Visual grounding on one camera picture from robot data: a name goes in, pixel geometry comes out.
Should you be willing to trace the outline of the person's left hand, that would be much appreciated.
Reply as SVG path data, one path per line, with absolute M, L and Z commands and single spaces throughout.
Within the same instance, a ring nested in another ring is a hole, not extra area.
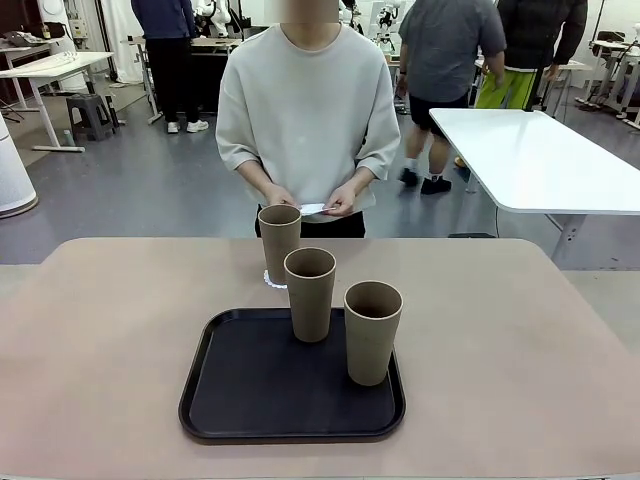
M 344 217 L 353 213 L 356 193 L 347 184 L 337 188 L 323 207 L 322 213 L 329 216 Z

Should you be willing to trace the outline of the person's right hand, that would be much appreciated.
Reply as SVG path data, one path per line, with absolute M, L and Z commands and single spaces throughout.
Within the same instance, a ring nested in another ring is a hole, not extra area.
M 298 208 L 298 203 L 294 200 L 292 195 L 283 187 L 268 183 L 263 189 L 262 193 L 269 206 L 273 205 L 289 205 L 294 208 Z

